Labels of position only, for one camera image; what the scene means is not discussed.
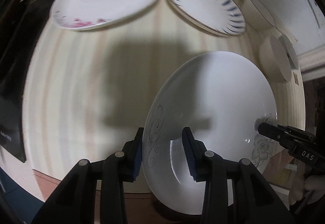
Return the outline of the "white gloved hand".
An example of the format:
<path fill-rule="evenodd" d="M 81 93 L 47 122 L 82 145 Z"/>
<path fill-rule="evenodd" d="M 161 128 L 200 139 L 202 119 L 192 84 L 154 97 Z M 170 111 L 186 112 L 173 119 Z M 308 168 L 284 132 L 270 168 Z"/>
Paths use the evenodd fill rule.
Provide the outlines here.
<path fill-rule="evenodd" d="M 313 191 L 308 204 L 317 202 L 324 196 L 324 176 L 304 177 L 306 173 L 306 165 L 301 161 L 297 165 L 297 172 L 289 191 L 289 205 L 295 204 L 303 197 L 303 191 Z"/>

